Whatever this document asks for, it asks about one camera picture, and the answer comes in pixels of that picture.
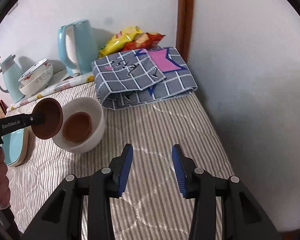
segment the white wall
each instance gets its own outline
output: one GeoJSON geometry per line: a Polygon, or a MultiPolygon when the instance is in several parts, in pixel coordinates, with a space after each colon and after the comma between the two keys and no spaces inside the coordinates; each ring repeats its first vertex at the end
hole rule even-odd
{"type": "MultiPolygon", "coordinates": [[[[84,18],[97,29],[99,48],[129,25],[166,34],[160,44],[174,46],[177,10],[178,0],[19,0],[0,24],[1,60],[16,54],[24,70],[45,57],[58,60],[58,28],[84,18]]],[[[0,99],[8,105],[12,101],[1,91],[0,99]]]]}
{"type": "Polygon", "coordinates": [[[195,0],[189,66],[236,174],[300,228],[300,17],[286,0],[195,0]]]}

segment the human hand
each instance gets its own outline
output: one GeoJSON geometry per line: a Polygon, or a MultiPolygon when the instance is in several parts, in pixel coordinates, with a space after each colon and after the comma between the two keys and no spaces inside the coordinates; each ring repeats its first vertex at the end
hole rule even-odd
{"type": "Polygon", "coordinates": [[[5,208],[10,202],[10,189],[9,189],[9,179],[6,176],[8,167],[3,162],[4,152],[0,147],[0,207],[5,208]]]}

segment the terracotta cup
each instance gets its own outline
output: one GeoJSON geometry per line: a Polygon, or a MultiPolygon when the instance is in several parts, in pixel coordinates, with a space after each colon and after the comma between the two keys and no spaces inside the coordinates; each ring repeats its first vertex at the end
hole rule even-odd
{"type": "Polygon", "coordinates": [[[63,113],[59,102],[55,99],[42,99],[35,105],[32,113],[44,115],[44,123],[31,126],[34,135],[38,138],[46,140],[60,131],[63,123],[63,113]]]}

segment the striped tablecloth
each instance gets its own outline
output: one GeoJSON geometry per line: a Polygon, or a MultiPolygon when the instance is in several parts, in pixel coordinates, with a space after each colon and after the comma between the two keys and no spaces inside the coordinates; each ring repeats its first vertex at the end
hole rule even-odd
{"type": "MultiPolygon", "coordinates": [[[[63,106],[78,97],[96,98],[96,92],[92,82],[48,97],[63,106]]],[[[29,114],[39,100],[7,115],[29,114]]],[[[111,199],[116,240],[188,239],[194,201],[183,199],[179,193],[172,146],[179,143],[186,156],[213,176],[228,178],[234,174],[197,97],[192,93],[153,104],[104,111],[105,135],[94,150],[82,155],[69,153],[56,146],[52,139],[41,140],[29,132],[25,161],[8,169],[11,206],[19,230],[25,231],[67,174],[92,175],[108,166],[112,158],[121,154],[124,145],[131,143],[134,157],[126,191],[120,199],[111,199]]],[[[88,198],[85,198],[82,239],[87,239],[87,205],[88,198]]],[[[216,239],[221,238],[221,205],[217,201],[216,239]]]]}

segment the yellow snack bag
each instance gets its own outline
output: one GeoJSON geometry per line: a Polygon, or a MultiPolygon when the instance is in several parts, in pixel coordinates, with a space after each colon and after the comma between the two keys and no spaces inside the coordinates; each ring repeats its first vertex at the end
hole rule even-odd
{"type": "Polygon", "coordinates": [[[106,45],[99,50],[99,58],[120,51],[125,44],[135,40],[136,36],[143,33],[136,26],[129,26],[120,31],[109,40],[106,45]]]}

